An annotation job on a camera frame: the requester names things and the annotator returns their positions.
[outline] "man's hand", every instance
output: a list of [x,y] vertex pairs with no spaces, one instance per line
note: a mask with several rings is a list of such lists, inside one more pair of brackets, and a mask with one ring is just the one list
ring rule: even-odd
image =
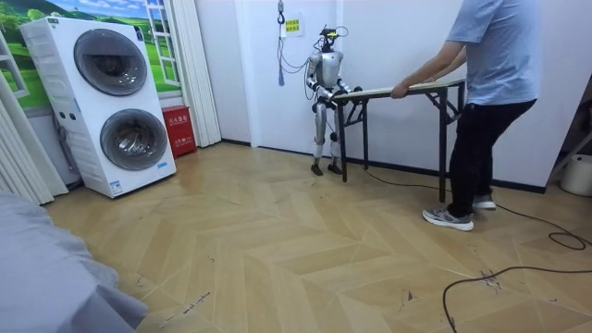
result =
[[401,82],[401,83],[397,84],[397,86],[395,88],[392,89],[392,92],[390,92],[390,98],[400,99],[400,98],[405,97],[408,92],[409,92],[409,85],[407,85],[405,82]]

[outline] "white washing machine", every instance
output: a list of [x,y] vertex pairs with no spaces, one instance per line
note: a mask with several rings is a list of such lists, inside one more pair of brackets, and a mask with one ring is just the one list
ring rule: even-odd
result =
[[88,188],[114,198],[176,172],[139,30],[72,18],[20,30]]

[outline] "herringbone parquet floor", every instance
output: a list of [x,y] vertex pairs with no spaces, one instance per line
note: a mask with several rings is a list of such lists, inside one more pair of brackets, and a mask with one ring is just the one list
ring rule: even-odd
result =
[[[140,332],[450,332],[441,295],[452,281],[509,265],[592,268],[589,250],[562,248],[527,218],[498,211],[477,215],[470,233],[438,228],[419,214],[435,191],[354,165],[347,184],[317,178],[310,162],[218,144],[141,191],[113,201],[80,189],[47,209],[148,304]],[[590,199],[556,187],[496,195],[592,239]],[[453,289],[449,304],[459,332],[592,332],[589,275],[514,271]]]

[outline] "black pants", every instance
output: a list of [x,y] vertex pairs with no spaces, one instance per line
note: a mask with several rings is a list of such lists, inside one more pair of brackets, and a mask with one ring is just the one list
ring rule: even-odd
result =
[[450,159],[452,204],[448,210],[453,216],[471,214],[474,197],[491,194],[493,146],[513,121],[535,102],[465,107]]

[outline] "yellow sign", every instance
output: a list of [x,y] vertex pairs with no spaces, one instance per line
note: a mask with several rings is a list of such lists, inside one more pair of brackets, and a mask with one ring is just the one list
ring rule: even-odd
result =
[[286,20],[286,32],[296,32],[300,30],[299,19],[287,19]]

